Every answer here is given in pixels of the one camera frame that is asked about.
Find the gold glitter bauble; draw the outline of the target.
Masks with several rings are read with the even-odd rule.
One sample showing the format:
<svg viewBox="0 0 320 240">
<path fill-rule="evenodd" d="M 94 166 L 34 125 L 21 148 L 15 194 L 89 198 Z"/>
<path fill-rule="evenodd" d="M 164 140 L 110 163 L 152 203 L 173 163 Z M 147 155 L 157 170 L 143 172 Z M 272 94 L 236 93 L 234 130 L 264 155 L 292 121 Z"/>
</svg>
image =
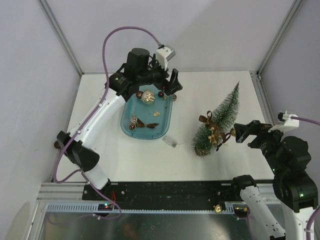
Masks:
<svg viewBox="0 0 320 240">
<path fill-rule="evenodd" d="M 223 211 L 223 207 L 220 204 L 214 205 L 213 210 L 216 214 L 221 214 Z"/>
</svg>

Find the small green christmas tree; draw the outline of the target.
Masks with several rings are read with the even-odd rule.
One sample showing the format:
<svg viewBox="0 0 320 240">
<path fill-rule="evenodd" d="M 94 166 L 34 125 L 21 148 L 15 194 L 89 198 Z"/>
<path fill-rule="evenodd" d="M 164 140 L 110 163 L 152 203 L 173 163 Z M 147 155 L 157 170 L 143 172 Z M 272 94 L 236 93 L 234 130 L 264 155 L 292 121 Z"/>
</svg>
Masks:
<svg viewBox="0 0 320 240">
<path fill-rule="evenodd" d="M 239 97 L 240 84 L 237 83 L 218 107 L 212 111 L 212 120 L 217 123 L 225 133 L 228 133 L 236 122 L 240 108 Z M 208 139 L 209 134 L 209 130 L 207 130 L 205 124 L 202 123 L 191 142 L 192 149 L 196 156 L 206 157 L 210 155 L 212 151 L 216 150 L 215 147 L 212 147 Z"/>
</svg>

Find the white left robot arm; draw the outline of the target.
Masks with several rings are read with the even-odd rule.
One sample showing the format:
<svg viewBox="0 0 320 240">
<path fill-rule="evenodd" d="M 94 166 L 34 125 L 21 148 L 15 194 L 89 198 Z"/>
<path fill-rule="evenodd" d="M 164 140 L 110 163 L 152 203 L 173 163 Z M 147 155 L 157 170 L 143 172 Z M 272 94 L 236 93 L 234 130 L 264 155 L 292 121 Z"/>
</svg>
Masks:
<svg viewBox="0 0 320 240">
<path fill-rule="evenodd" d="M 66 156 L 77 166 L 86 180 L 93 185 L 93 194 L 100 200 L 110 196 L 109 178 L 99 165 L 100 156 L 92 150 L 92 144 L 100 130 L 114 113 L 133 96 L 140 97 L 141 86 L 153 85 L 165 95 L 182 90 L 178 70 L 169 73 L 168 63 L 175 50 L 160 46 L 153 55 L 144 48 L 133 48 L 127 60 L 112 75 L 107 76 L 104 91 L 95 106 L 77 126 L 69 132 L 60 131 L 57 143 L 61 156 Z"/>
</svg>

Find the clear battery box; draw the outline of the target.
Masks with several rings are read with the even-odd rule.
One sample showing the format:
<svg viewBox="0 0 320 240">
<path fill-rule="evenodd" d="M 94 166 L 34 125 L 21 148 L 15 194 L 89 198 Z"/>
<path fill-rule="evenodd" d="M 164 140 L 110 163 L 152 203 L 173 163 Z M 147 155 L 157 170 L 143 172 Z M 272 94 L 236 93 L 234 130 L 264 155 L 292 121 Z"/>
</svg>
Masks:
<svg viewBox="0 0 320 240">
<path fill-rule="evenodd" d="M 165 135 L 162 138 L 162 141 L 164 143 L 166 143 L 168 146 L 171 146 L 172 148 L 176 148 L 177 145 L 178 145 L 178 143 L 172 137 L 170 137 L 169 135 Z"/>
</svg>

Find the gold glitter berry sprig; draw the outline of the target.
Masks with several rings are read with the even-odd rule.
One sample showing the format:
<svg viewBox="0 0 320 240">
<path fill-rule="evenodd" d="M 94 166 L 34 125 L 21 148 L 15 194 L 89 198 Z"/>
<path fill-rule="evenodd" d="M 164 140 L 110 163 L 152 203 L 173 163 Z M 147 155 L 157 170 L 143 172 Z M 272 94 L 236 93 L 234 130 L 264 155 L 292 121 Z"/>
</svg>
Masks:
<svg viewBox="0 0 320 240">
<path fill-rule="evenodd" d="M 212 145 L 212 147 L 217 147 L 218 144 L 221 141 L 221 128 L 219 126 L 217 127 L 206 127 L 207 130 L 209 130 L 209 136 L 208 139 Z"/>
</svg>

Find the gold ribbed small bauble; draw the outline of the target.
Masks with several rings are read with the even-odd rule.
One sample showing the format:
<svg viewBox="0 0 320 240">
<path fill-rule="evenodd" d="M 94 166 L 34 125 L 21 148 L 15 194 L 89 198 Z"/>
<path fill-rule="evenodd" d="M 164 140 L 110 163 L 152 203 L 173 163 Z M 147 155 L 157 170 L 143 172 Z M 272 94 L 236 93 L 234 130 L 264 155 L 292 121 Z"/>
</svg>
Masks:
<svg viewBox="0 0 320 240">
<path fill-rule="evenodd" d="M 236 130 L 235 130 L 234 127 L 230 130 L 229 134 L 230 134 L 230 136 L 232 136 L 232 137 L 236 137 L 237 134 L 236 134 Z"/>
</svg>

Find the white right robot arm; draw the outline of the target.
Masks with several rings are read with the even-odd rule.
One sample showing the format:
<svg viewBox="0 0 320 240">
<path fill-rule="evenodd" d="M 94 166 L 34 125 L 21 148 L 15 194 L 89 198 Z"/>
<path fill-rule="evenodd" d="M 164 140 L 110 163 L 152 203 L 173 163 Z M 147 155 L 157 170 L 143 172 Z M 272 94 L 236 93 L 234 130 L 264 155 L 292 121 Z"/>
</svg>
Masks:
<svg viewBox="0 0 320 240">
<path fill-rule="evenodd" d="M 248 124 L 234 125 L 235 140 L 243 143 L 250 135 L 255 139 L 248 144 L 251 149 L 261 150 L 271 171 L 273 192 L 280 201 L 284 215 L 284 226 L 274 217 L 263 200 L 260 190 L 251 175 L 241 175 L 232 180 L 231 196 L 244 201 L 254 215 L 262 240 L 313 240 L 314 222 L 320 211 L 318 188 L 306 173 L 311 161 L 309 145 L 295 137 L 284 137 L 284 133 L 298 128 L 300 118 L 285 115 L 277 125 L 253 120 Z"/>
</svg>

